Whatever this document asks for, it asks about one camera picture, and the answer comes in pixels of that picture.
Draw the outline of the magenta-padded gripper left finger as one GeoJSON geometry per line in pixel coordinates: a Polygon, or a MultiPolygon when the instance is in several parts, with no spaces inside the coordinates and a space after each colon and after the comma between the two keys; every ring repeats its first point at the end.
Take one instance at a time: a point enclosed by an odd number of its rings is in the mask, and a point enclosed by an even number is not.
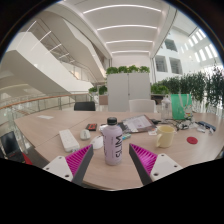
{"type": "Polygon", "coordinates": [[[92,156],[93,145],[90,144],[66,157],[57,156],[44,167],[44,170],[76,185],[81,185],[92,156]]]}

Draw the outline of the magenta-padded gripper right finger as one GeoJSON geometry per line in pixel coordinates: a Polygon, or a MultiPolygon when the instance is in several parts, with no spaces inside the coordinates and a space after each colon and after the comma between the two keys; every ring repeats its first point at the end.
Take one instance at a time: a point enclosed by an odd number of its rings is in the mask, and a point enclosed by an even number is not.
{"type": "Polygon", "coordinates": [[[182,169],[168,155],[155,154],[134,144],[129,144],[129,154],[143,185],[150,184],[182,169]]]}

